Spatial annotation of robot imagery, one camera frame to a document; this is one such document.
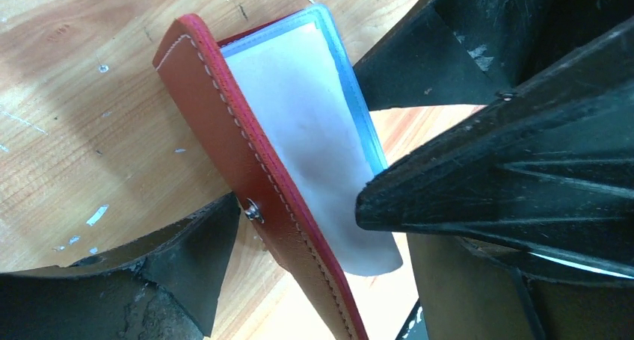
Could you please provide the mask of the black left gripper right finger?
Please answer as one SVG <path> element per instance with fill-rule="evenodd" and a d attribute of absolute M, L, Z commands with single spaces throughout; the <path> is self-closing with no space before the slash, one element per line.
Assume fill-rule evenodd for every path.
<path fill-rule="evenodd" d="M 407 243 L 431 339 L 631 339 L 633 281 L 450 235 Z"/>

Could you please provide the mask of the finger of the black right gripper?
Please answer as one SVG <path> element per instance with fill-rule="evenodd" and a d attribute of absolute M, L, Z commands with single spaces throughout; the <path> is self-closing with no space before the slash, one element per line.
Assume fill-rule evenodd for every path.
<path fill-rule="evenodd" d="M 633 21 L 380 173 L 356 221 L 632 276 Z"/>
<path fill-rule="evenodd" d="M 486 105 L 633 15 L 633 0 L 419 0 L 356 64 L 368 108 Z"/>

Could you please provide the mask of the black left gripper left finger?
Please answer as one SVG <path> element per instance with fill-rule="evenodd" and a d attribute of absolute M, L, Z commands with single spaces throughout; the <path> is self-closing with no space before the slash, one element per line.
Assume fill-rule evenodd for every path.
<path fill-rule="evenodd" d="M 226 194 L 66 267 L 1 275 L 3 339 L 202 339 L 212 333 L 241 210 Z"/>

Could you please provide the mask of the red leather card holder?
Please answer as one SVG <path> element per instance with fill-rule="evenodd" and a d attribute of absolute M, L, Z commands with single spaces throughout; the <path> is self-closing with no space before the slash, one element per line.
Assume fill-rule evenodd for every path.
<path fill-rule="evenodd" d="M 275 261 L 336 339 L 366 339 L 347 275 L 402 266 L 389 232 L 361 229 L 357 196 L 386 169 L 333 16 L 314 4 L 225 40 L 188 13 L 153 66 Z"/>

